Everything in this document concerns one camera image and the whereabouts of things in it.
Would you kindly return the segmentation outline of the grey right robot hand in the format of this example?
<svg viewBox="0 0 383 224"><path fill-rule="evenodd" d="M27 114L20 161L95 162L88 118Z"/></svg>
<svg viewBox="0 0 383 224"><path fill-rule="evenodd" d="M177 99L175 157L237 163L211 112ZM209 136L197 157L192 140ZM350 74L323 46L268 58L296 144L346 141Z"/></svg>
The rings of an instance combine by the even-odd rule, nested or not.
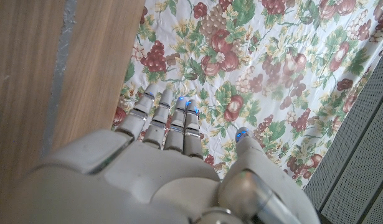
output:
<svg viewBox="0 0 383 224"><path fill-rule="evenodd" d="M149 85L115 130L73 141L27 173L0 223L319 222L247 128L221 179L203 161L198 118L194 100Z"/></svg>

